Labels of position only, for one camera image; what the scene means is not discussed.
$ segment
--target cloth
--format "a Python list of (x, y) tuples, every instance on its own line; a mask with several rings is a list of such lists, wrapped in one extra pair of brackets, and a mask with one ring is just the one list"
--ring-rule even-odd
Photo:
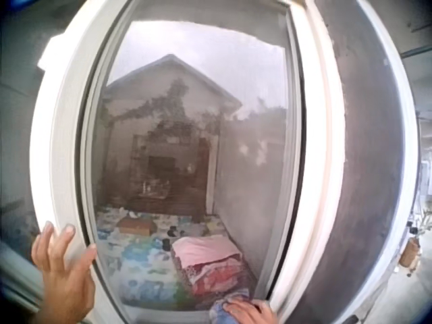
[(238, 324), (238, 322), (223, 309), (223, 304), (236, 298), (249, 299), (249, 290), (247, 288), (242, 288), (217, 300), (209, 311), (211, 324)]
[(172, 244), (172, 248), (183, 269), (220, 261), (232, 255), (242, 255), (234, 243), (222, 235), (180, 238)]
[(233, 258), (205, 265), (200, 273), (189, 277), (192, 292), (194, 295), (226, 292), (238, 283), (237, 274), (241, 273), (242, 270), (242, 263)]

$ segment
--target fingernail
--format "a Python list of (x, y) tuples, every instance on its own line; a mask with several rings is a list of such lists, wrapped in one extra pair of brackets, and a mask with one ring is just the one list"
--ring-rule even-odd
[(72, 233), (75, 230), (75, 227), (73, 225), (67, 225), (65, 228), (66, 233)]
[(45, 231), (49, 230), (49, 229), (51, 228), (52, 225), (53, 225), (53, 224), (51, 224), (50, 221), (47, 221), (47, 222), (45, 223), (45, 226), (44, 226), (44, 228), (43, 228), (43, 231), (45, 232)]

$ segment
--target clothing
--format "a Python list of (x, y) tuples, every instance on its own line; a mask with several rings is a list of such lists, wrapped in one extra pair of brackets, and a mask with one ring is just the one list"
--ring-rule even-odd
[(238, 324), (238, 322), (223, 309), (223, 304), (236, 298), (249, 299), (249, 290), (242, 288), (217, 300), (209, 311), (211, 324)]

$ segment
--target sky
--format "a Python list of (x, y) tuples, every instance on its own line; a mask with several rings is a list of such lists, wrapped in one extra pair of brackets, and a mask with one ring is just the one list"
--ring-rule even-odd
[(285, 50), (256, 37), (192, 22), (132, 22), (115, 58), (108, 84), (174, 54), (222, 86), (243, 107), (242, 119), (260, 109), (286, 106)]

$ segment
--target finger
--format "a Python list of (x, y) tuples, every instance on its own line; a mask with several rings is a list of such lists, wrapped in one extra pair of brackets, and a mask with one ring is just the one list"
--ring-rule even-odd
[(93, 281), (92, 275), (90, 274), (90, 271), (88, 272), (88, 275), (86, 276), (86, 305), (87, 309), (90, 311), (93, 309), (93, 306), (95, 305), (95, 291), (96, 286), (95, 282)]
[(260, 323), (262, 321), (263, 317), (261, 316), (260, 312), (251, 303), (241, 300), (232, 300), (230, 303), (237, 305), (240, 309), (247, 313), (255, 323)]
[(53, 224), (48, 221), (40, 235), (38, 249), (36, 251), (36, 259), (40, 269), (43, 271), (49, 271), (48, 245), (53, 231)]
[(93, 260), (96, 258), (96, 244), (91, 244), (82, 254), (80, 260), (75, 263), (70, 271), (70, 283), (79, 286), (84, 283), (87, 271), (90, 269)]
[(254, 321), (244, 309), (237, 304), (224, 304), (224, 311), (228, 312), (239, 324), (252, 324)]
[(33, 245), (32, 245), (32, 260), (34, 265), (36, 265), (39, 268), (37, 257), (36, 257), (36, 251), (38, 250), (39, 240), (41, 238), (41, 235), (38, 234), (38, 236), (34, 239)]
[(51, 265), (51, 270), (56, 272), (65, 271), (65, 253), (68, 249), (69, 243), (72, 241), (75, 235), (75, 227), (72, 225), (67, 225), (59, 237), (55, 240), (51, 251), (49, 251), (49, 262)]
[(273, 318), (273, 316), (275, 316), (267, 301), (254, 299), (252, 300), (252, 303), (259, 308), (261, 314), (266, 321), (269, 321)]

